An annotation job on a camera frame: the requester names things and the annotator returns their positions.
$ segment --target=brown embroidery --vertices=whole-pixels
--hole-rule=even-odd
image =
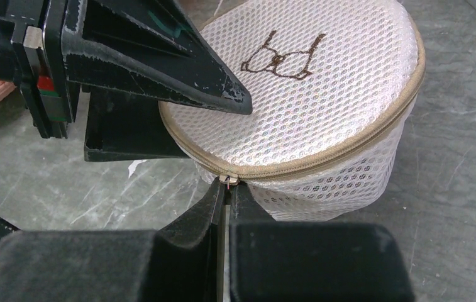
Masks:
[[[256,50],[256,52],[253,53],[253,55],[245,62],[241,63],[241,71],[248,71],[248,72],[253,72],[253,73],[258,73],[262,71],[267,71],[271,72],[276,76],[279,77],[288,77],[291,79],[296,79],[296,80],[304,80],[307,76],[311,75],[312,72],[308,70],[310,61],[312,61],[312,56],[314,55],[314,52],[316,51],[316,48],[318,47],[318,44],[321,42],[321,40],[324,38],[325,34],[322,33],[320,34],[312,43],[312,46],[310,46],[309,50],[306,51],[298,51],[298,52],[289,52],[284,55],[281,55],[278,53],[278,51],[272,49],[269,47],[269,43],[277,33],[276,30],[271,31],[269,33],[269,37],[267,40],[263,43],[263,45]],[[267,64],[264,68],[261,69],[255,69],[254,67],[251,66],[251,61],[257,56],[260,52],[263,50],[266,50],[268,52],[272,52],[273,55],[271,57],[271,62]],[[291,55],[308,55],[306,63],[304,64],[304,67],[301,69],[301,71],[294,73],[294,74],[283,74],[283,72],[280,70],[280,66],[282,63],[284,63]]]

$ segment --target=zipper pull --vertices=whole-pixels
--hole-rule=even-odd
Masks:
[[[238,175],[234,173],[221,174],[219,176],[219,181],[223,184],[226,184],[226,188],[230,190],[230,186],[235,186],[240,182]]]

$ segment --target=marble floor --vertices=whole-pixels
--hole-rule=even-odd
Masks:
[[[200,25],[238,1],[182,2]],[[336,220],[386,226],[419,302],[476,302],[476,10],[401,2],[425,42],[426,80],[386,192]],[[190,160],[84,162],[87,101],[78,115],[68,140],[43,140],[19,95],[0,104],[0,216],[25,230],[161,228],[204,194]]]

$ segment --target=beige zipper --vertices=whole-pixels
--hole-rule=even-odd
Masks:
[[[334,149],[333,151],[328,149],[304,159],[293,160],[278,165],[238,167],[216,158],[213,154],[207,153],[197,145],[190,142],[187,136],[184,135],[180,128],[175,124],[169,112],[169,107],[165,102],[160,102],[160,115],[162,116],[162,121],[179,146],[199,165],[209,172],[219,176],[220,181],[225,184],[235,185],[238,184],[239,181],[273,181],[287,178],[295,179],[326,170],[342,160],[353,157],[365,150],[369,145],[373,145],[375,142],[384,138],[397,125],[400,118],[410,107],[410,104],[415,100],[419,88],[423,83],[425,51],[421,35],[417,31],[416,25],[414,23],[412,24],[418,43],[418,66],[416,67],[412,78],[409,80],[406,87],[401,92],[401,95],[392,104],[390,109],[380,115],[377,120],[368,128],[364,129],[360,135],[356,135],[357,138],[350,138],[347,142],[330,148]],[[249,172],[246,171],[247,169],[260,171]]]

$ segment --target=zipper teeth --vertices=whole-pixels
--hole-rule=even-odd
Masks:
[[[278,180],[278,179],[284,179],[289,176],[291,177],[302,177],[306,176],[308,174],[312,174],[313,172],[320,170],[322,167],[326,167],[328,165],[331,165],[334,162],[340,161],[344,158],[350,157],[351,155],[361,151],[365,146],[373,143],[376,138],[382,136],[387,130],[390,130],[392,126],[394,126],[397,121],[399,120],[400,117],[403,116],[403,114],[406,112],[410,104],[414,101],[416,98],[417,93],[414,93],[410,101],[406,102],[406,104],[395,114],[393,118],[390,119],[388,123],[386,123],[383,127],[380,129],[377,129],[373,135],[370,135],[369,139],[362,140],[356,144],[354,144],[351,147],[348,147],[344,150],[340,150],[339,152],[333,154],[332,156],[329,156],[328,158],[322,159],[320,162],[311,162],[309,165],[305,167],[300,167],[298,169],[284,169],[277,171],[276,173],[259,173],[259,174],[250,174],[250,175],[238,175],[239,180],[247,181],[247,180],[255,180],[255,181],[271,181],[271,180]],[[208,160],[203,160],[204,157],[200,154],[198,154],[194,149],[190,148],[183,140],[181,140],[179,137],[175,136],[175,139],[178,140],[181,143],[181,148],[185,150],[185,152],[190,155],[192,159],[194,159],[195,162],[197,162],[199,165],[201,165],[203,168],[208,170],[209,172],[215,174],[216,176],[219,175],[230,175],[230,174],[235,174],[235,173],[230,173],[229,171],[225,171],[224,169],[221,169],[220,167],[212,164]]]

